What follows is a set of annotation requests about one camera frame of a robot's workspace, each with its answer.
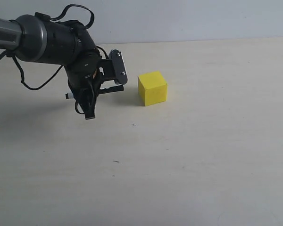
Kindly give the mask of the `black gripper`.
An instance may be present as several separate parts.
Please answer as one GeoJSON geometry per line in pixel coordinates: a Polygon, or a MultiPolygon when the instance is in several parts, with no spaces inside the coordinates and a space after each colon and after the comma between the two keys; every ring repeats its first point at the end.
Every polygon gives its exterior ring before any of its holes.
{"type": "Polygon", "coordinates": [[[115,81],[112,61],[102,58],[85,58],[67,65],[68,86],[74,95],[75,110],[82,109],[85,119],[95,118],[98,90],[103,83],[115,81]]]}

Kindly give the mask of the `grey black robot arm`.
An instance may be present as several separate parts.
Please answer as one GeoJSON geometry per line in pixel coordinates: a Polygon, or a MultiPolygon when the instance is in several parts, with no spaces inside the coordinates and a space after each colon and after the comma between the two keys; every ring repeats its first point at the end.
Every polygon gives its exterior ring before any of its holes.
{"type": "Polygon", "coordinates": [[[95,118],[96,99],[104,82],[100,68],[111,68],[111,59],[102,57],[84,25],[78,21],[52,22],[47,15],[22,15],[15,20],[0,19],[0,60],[13,59],[25,82],[19,61],[59,65],[68,77],[68,86],[85,118],[95,118]]]}

